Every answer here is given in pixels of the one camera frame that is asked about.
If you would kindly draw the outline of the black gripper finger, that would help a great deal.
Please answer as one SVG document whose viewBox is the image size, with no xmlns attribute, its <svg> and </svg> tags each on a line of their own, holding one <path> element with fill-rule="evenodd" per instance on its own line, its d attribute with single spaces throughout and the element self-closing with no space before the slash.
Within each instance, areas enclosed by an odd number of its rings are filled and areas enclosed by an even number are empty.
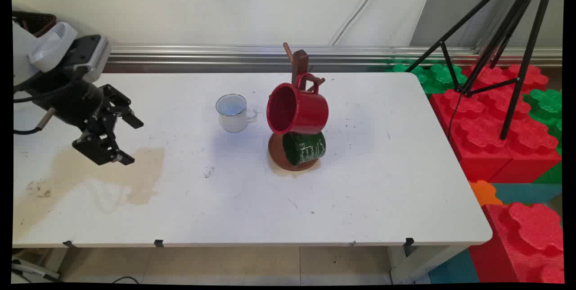
<svg viewBox="0 0 576 290">
<path fill-rule="evenodd" d="M 135 159 L 122 151 L 114 134 L 115 120 L 88 120 L 80 138 L 72 147 L 97 165 L 120 162 L 134 163 Z"/>
<path fill-rule="evenodd" d="M 119 116 L 132 128 L 141 128 L 144 123 L 138 119 L 131 108 L 131 99 L 126 97 L 112 85 L 103 85 L 99 87 L 103 93 L 101 112 L 112 116 Z"/>
</svg>

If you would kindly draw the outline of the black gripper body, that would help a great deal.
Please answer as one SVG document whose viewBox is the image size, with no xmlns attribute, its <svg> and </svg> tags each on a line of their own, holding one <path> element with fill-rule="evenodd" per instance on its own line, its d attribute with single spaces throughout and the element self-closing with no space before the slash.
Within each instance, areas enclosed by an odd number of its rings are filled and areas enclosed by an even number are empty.
<svg viewBox="0 0 576 290">
<path fill-rule="evenodd" d="M 26 81 L 26 92 L 32 102 L 81 132 L 104 134 L 99 112 L 104 102 L 103 91 L 94 84 L 66 74 L 37 73 Z"/>
</svg>

